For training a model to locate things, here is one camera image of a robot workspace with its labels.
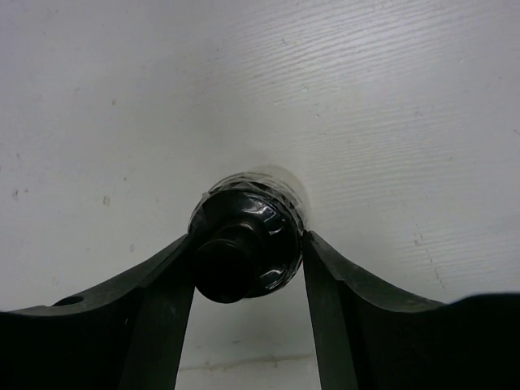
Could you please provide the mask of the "black cap beige spice bottle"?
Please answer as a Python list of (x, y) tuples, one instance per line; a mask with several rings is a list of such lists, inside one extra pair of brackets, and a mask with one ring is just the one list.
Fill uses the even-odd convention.
[(188, 225), (199, 293), (231, 304), (283, 288), (302, 263), (308, 209), (301, 181), (276, 165), (232, 174), (213, 185)]

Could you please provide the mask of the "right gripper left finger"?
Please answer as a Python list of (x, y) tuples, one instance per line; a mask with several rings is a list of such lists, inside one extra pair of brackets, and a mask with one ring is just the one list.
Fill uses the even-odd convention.
[(3, 389), (173, 389), (193, 301), (189, 236), (53, 305), (1, 314)]

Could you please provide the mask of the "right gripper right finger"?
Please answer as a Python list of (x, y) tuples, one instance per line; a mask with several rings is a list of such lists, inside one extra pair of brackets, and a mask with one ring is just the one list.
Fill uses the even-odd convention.
[(302, 244), (322, 388), (518, 388), (517, 293), (444, 304), (371, 274), (315, 232)]

